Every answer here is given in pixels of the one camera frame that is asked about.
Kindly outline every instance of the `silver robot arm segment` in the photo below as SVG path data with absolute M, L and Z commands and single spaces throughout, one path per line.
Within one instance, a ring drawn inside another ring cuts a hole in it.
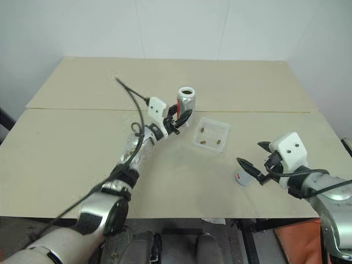
M 288 194 L 305 199 L 321 218 L 322 233 L 333 263 L 352 263 L 352 180 L 329 175 L 324 169 L 310 169 L 307 151 L 297 133 L 274 142 L 259 142 L 270 152 L 264 175 L 252 163 L 237 158 L 241 167 L 261 185 L 274 180 Z
M 157 102 L 154 106 L 166 107 L 166 104 L 158 98 L 154 97 L 152 102 Z M 128 137 L 120 163 L 112 170 L 109 181 L 82 202 L 76 225 L 46 234 L 4 263 L 78 264 L 86 262 L 107 236 L 115 235 L 122 230 L 128 214 L 128 202 L 131 199 L 132 189 L 139 178 L 141 166 L 151 156 L 155 143 L 160 139 L 166 139 L 171 133 L 179 134 L 178 128 L 192 114 L 192 110 L 189 110 L 178 120 L 173 120 L 172 116 L 176 112 L 177 106 L 173 105 L 165 117 L 157 116 L 157 125 L 152 123 L 144 127 L 144 139 L 138 153 L 127 168 L 125 166 L 121 169 L 121 166 L 124 166 L 134 153 L 141 131 Z

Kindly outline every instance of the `beige table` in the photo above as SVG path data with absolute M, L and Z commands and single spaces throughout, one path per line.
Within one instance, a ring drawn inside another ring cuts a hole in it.
M 65 58 L 27 107 L 135 110 L 114 76 L 170 104 L 192 86 L 197 111 L 317 111 L 286 62 L 77 57 Z
M 350 179 L 352 163 L 320 113 L 196 113 L 230 124 L 224 152 L 193 145 L 196 126 L 156 146 L 133 191 L 128 217 L 314 217 L 275 182 L 240 186 L 236 157 L 262 168 L 256 143 L 297 131 L 312 168 Z M 0 215 L 54 217 L 106 177 L 136 112 L 28 109 L 0 146 Z M 74 217 L 76 211 L 67 215 Z

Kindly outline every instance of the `black wire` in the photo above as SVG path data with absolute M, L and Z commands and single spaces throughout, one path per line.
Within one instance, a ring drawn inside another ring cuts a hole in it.
M 142 131 L 141 125 L 140 125 L 139 123 L 137 123 L 137 122 L 133 122 L 133 123 L 131 124 L 131 129 L 132 129 L 132 131 L 135 133 L 136 136 L 139 136 L 139 134 L 140 134 L 141 131 Z
M 132 90 L 131 88 L 127 87 L 120 79 L 116 78 L 116 81 L 119 82 L 126 90 L 134 93 L 135 95 L 139 96 L 141 99 L 143 99 L 145 102 L 147 102 L 147 98 L 144 96 L 141 96 L 139 93 L 137 93 L 136 91 Z
M 342 186 L 345 186 L 345 185 L 348 185 L 348 184 L 351 184 L 351 183 L 352 183 L 352 180 L 346 180 L 346 181 L 344 181 L 342 183 L 334 184 L 334 185 L 331 185 L 329 187 L 320 189 L 319 191 L 314 191 L 311 194 L 303 196 L 302 198 L 303 199 L 312 198 L 314 196 L 317 196 L 318 194 L 322 194 L 322 193 L 325 193 L 327 191 L 330 191 L 330 190 L 333 190 L 333 189 L 337 189 L 337 188 L 340 188 Z
M 294 177 L 294 176 L 307 175 L 307 173 L 316 173 L 316 172 L 320 172 L 320 173 L 323 173 L 323 174 L 329 174 L 329 172 L 326 169 L 308 169 L 308 170 L 302 170 L 302 171 L 299 171 L 299 172 L 292 172 L 292 173 L 278 173 L 278 172 L 274 172 L 273 170 L 270 169 L 270 167 L 268 165 L 265 165 L 265 169 L 272 176 L 276 176 L 276 177 Z
M 137 153 L 139 152 L 139 150 L 141 149 L 141 146 L 143 144 L 143 140 L 144 140 L 144 134 L 145 134 L 145 128 L 144 128 L 144 118 L 143 118 L 143 114 L 141 111 L 141 108 L 139 107 L 139 104 L 137 102 L 137 100 L 134 98 L 134 96 L 132 95 L 132 92 L 136 95 L 138 95 L 139 97 L 141 97 L 142 99 L 144 99 L 145 101 L 147 100 L 146 98 L 144 98 L 143 96 L 139 95 L 138 93 L 136 93 L 135 91 L 133 91 L 131 88 L 127 87 L 122 81 L 120 81 L 118 78 L 116 78 L 116 81 L 118 83 L 120 83 L 122 85 L 122 87 L 125 88 L 126 92 L 129 94 L 129 96 L 131 97 L 131 99 L 133 100 L 134 104 L 136 105 L 137 109 L 138 109 L 138 113 L 139 113 L 139 117 L 141 120 L 141 126 L 138 124 L 140 132 L 139 132 L 139 138 L 138 138 L 138 143 L 136 146 L 135 151 L 133 152 L 133 154 L 129 157 L 129 159 L 124 162 L 122 164 L 122 166 L 119 166 L 116 172 L 114 172 L 114 175 L 116 175 L 118 172 L 123 171 L 125 169 L 128 168 L 129 164 L 131 164 L 133 158 L 137 155 Z M 59 221 L 64 215 L 66 215 L 68 212 L 70 212 L 73 208 L 75 208 L 77 205 L 79 205 L 81 202 L 83 202 L 85 199 L 87 199 L 92 193 L 95 193 L 96 191 L 98 191 L 103 184 L 105 184 L 106 182 L 110 181 L 111 175 L 106 178 L 105 180 L 103 180 L 102 182 L 98 183 L 97 185 L 95 185 L 85 196 L 83 196 L 80 200 L 78 200 L 77 202 L 75 202 L 74 204 L 72 204 L 70 207 L 68 207 L 65 211 L 63 211 L 62 213 L 60 213 L 56 218 L 54 218 L 53 220 L 51 220 L 49 223 L 47 223 L 39 232 L 34 232 L 30 235 L 30 241 L 24 246 L 22 247 L 22 249 L 25 249 L 27 246 L 29 246 L 31 243 L 33 243 L 35 240 L 37 240 L 38 238 L 40 238 L 40 236 L 46 232 L 51 226 L 53 226 L 57 221 Z

